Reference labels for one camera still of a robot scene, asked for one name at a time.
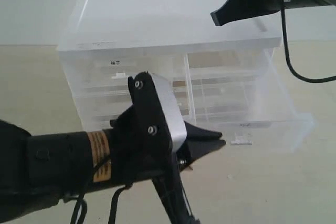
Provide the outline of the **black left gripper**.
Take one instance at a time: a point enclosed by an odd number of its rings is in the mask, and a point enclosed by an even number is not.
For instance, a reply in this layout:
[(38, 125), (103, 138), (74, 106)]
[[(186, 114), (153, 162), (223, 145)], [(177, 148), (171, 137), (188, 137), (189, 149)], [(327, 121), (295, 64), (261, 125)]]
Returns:
[(145, 145), (133, 106), (111, 125), (116, 137), (112, 150), (114, 182), (127, 190), (136, 182), (151, 180), (171, 223), (199, 223), (190, 210), (180, 172), (223, 148), (226, 141), (222, 133), (180, 122), (176, 125), (176, 152), (159, 155)]

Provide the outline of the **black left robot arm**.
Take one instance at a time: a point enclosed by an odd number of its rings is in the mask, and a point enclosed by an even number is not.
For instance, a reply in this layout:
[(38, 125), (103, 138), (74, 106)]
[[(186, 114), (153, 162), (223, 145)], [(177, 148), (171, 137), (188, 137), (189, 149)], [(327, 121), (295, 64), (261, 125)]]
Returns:
[(161, 154), (150, 140), (162, 144), (167, 135), (142, 132), (134, 107), (110, 124), (96, 132), (31, 135), (1, 121), (1, 222), (74, 200), (70, 221), (83, 223), (85, 194), (114, 187), (109, 214), (114, 223), (120, 194), (136, 182), (151, 180), (171, 223), (198, 223), (180, 173), (223, 148), (222, 134), (187, 124), (180, 149)]

